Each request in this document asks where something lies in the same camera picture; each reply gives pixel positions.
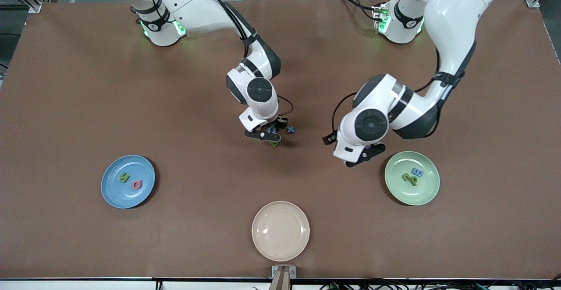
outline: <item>brown table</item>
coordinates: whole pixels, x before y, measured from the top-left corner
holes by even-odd
[[[274,84],[296,134],[245,138],[225,74],[232,31],[158,48],[126,4],[44,4],[0,90],[0,277],[261,276],[261,206],[294,202],[310,242],[300,277],[551,278],[561,271],[561,68],[541,14],[497,0],[436,134],[346,168],[321,137],[334,106],[371,76],[418,88],[435,68],[426,32],[395,45],[336,0],[235,3],[282,58]],[[281,108],[288,107],[281,102]],[[343,104],[340,118],[350,109]],[[441,176],[433,202],[396,202],[383,169],[403,150]],[[106,167],[126,154],[158,170],[152,198],[107,205]]]

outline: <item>black cable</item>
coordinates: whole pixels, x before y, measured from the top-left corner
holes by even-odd
[[[497,282],[499,282],[499,280],[495,280],[492,284],[486,286],[485,288],[489,289],[489,288],[491,288],[492,286],[494,286]]]
[[[361,7],[361,8],[363,8],[363,9],[369,9],[369,10],[372,9],[372,7],[366,7],[366,6],[364,6],[364,5],[360,4],[360,3],[357,3],[357,2],[354,1],[354,0],[345,0],[345,1],[349,1],[349,2],[351,2],[352,4],[354,4],[354,5],[358,6],[358,7]],[[383,4],[383,3],[386,3],[386,2],[376,3],[376,4],[373,4],[372,6],[373,6],[373,7],[377,7],[377,6],[379,6],[379,5]]]
[[[288,112],[284,112],[284,113],[282,113],[282,114],[279,114],[279,117],[280,117],[280,116],[286,116],[286,115],[288,115],[289,113],[292,113],[292,111],[294,110],[294,104],[292,104],[292,102],[290,102],[290,101],[287,100],[286,98],[283,98],[283,97],[280,96],[280,95],[277,95],[277,97],[280,98],[280,99],[286,100],[286,102],[288,102],[288,104],[290,104],[290,110],[289,110]]]
[[[393,280],[394,283],[398,283],[401,284],[402,286],[405,286],[405,289],[410,290],[409,287],[407,286],[407,284],[404,284],[403,282],[399,281],[399,280]]]
[[[224,4],[224,2],[222,0],[216,0],[216,1],[218,1],[218,3],[220,5],[222,5],[222,8],[224,9],[224,11],[226,11],[226,14],[228,15],[228,17],[230,17],[230,19],[232,19],[232,22],[234,23],[234,25],[236,26],[236,29],[240,33],[241,39],[246,40],[247,36],[245,34],[244,29],[240,25],[241,22],[238,21],[238,19],[234,16],[234,14],[230,11],[230,9]],[[244,45],[244,58],[247,57],[248,52],[249,52],[248,46]]]
[[[434,72],[437,73],[439,69],[440,69],[440,54],[438,53],[438,49],[437,49],[437,69],[436,69],[436,71],[434,71]],[[432,82],[433,82],[433,79],[431,78],[427,84],[423,85],[422,88],[416,89],[416,90],[415,90],[415,93],[418,93],[418,92],[424,90],[425,88],[428,88],[429,85],[430,85]]]
[[[368,10],[371,10],[371,11],[372,11],[372,7],[365,7],[364,5],[362,5],[362,4],[360,3],[360,0],[356,0],[356,1],[353,1],[353,0],[344,0],[344,1],[349,1],[349,2],[351,2],[352,4],[354,4],[355,6],[359,7],[359,8],[362,10],[362,12],[364,13],[364,15],[366,15],[368,18],[372,19],[373,21],[377,21],[377,22],[381,22],[381,21],[382,21],[381,18],[376,18],[376,17],[372,17],[372,16],[368,15],[368,13],[366,12],[366,10],[368,9]],[[377,3],[377,4],[372,5],[372,6],[373,6],[373,7],[376,7],[376,6],[378,6],[378,5],[382,4],[382,3]]]
[[[382,21],[381,18],[377,18],[377,17],[373,17],[373,16],[368,15],[368,13],[366,12],[366,10],[362,7],[362,4],[360,4],[360,0],[356,0],[356,1],[357,1],[357,3],[359,4],[359,7],[360,7],[360,9],[362,10],[362,12],[364,13],[364,15],[366,15],[366,17],[372,19],[373,21],[377,21],[377,22],[381,22],[381,21]]]
[[[158,7],[156,6],[156,1],[152,0],[152,4],[154,4],[154,9],[156,10],[156,13],[158,13],[158,16],[160,16],[160,19],[162,19],[162,21],[166,22],[166,23],[173,23],[174,21],[166,21],[162,15],[160,14],[160,11],[158,10]]]
[[[423,286],[421,287],[421,290],[425,290],[426,286],[429,285],[436,285],[435,288],[430,288],[429,290],[447,290],[447,289],[460,289],[460,290],[475,290],[474,286],[461,286],[457,283],[454,282],[450,282],[450,283],[446,283],[446,282],[429,282],[427,284],[423,284]]]
[[[337,113],[337,109],[339,109],[339,106],[341,106],[341,104],[343,104],[343,102],[348,99],[349,97],[356,95],[357,92],[351,93],[347,96],[345,96],[341,102],[339,102],[339,104],[337,104],[337,106],[335,107],[335,109],[333,110],[333,115],[331,115],[331,130],[333,130],[333,132],[335,132],[335,113]]]
[[[462,72],[462,74],[459,75],[459,78],[463,78],[463,76],[465,75],[465,71]],[[442,106],[444,106],[444,103],[446,103],[446,100],[448,99],[448,97],[450,96],[450,94],[452,93],[452,90],[454,89],[454,87],[451,87],[450,91],[448,91],[447,96],[444,99],[441,99],[437,102],[437,122],[433,127],[433,130],[431,132],[429,132],[426,136],[424,136],[423,138],[427,138],[429,136],[431,136],[432,134],[434,134],[434,132],[437,130],[438,128],[438,123],[440,122],[440,113],[442,112]]]

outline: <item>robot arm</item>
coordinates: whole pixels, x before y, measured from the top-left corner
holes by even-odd
[[[376,31],[396,44],[406,44],[421,31],[428,0],[390,0],[381,4],[375,17]]]
[[[424,138],[463,76],[475,50],[475,28],[491,1],[430,0],[425,24],[440,63],[429,90],[420,96],[389,74],[368,80],[339,124],[333,155],[349,167],[367,161],[383,151],[378,144],[389,128],[405,139]]]
[[[232,5],[221,0],[126,0],[142,21],[146,36],[159,46],[174,44],[186,30],[210,32],[231,29],[242,39],[246,54],[226,76],[234,98],[247,109],[240,115],[246,136],[279,142],[279,134],[259,128],[283,128],[278,118],[277,93],[270,80],[281,70],[279,56]]]

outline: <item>small white object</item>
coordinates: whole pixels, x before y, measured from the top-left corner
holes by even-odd
[[[275,262],[296,258],[310,239],[310,223],[290,202],[271,202],[255,216],[251,236],[257,250]]]

